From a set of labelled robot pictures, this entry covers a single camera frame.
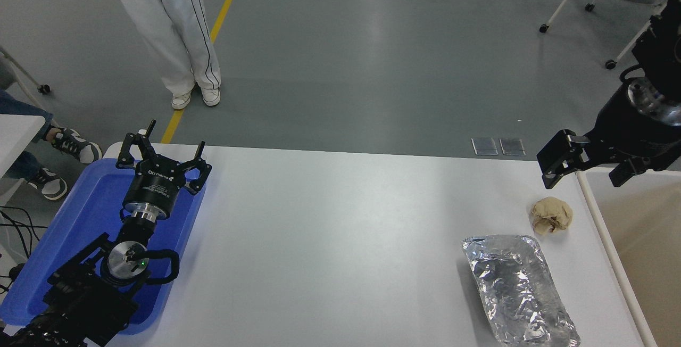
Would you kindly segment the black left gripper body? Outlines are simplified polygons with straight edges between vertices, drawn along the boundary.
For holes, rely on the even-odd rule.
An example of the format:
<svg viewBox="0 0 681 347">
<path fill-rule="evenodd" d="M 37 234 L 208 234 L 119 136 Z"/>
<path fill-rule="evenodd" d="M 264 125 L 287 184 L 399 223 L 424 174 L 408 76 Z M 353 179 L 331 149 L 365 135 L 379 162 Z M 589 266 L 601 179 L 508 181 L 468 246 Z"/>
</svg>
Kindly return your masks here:
<svg viewBox="0 0 681 347">
<path fill-rule="evenodd" d="M 177 161 L 141 161 L 135 165 L 135 175 L 122 207 L 129 213 L 150 205 L 158 216 L 170 216 L 186 178 Z"/>
</svg>

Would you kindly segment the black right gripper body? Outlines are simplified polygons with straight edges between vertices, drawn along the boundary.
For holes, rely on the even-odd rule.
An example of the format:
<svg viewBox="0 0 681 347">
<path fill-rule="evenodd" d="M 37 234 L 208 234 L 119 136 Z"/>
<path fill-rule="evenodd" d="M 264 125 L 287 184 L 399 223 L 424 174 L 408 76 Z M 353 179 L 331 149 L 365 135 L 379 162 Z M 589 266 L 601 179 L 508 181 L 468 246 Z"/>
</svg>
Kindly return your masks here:
<svg viewBox="0 0 681 347">
<path fill-rule="evenodd" d="M 586 155 L 595 164 L 640 157 L 649 158 L 659 171 L 679 159 L 679 126 L 642 114 L 632 105 L 627 87 L 618 88 L 606 102 L 586 137 Z"/>
</svg>

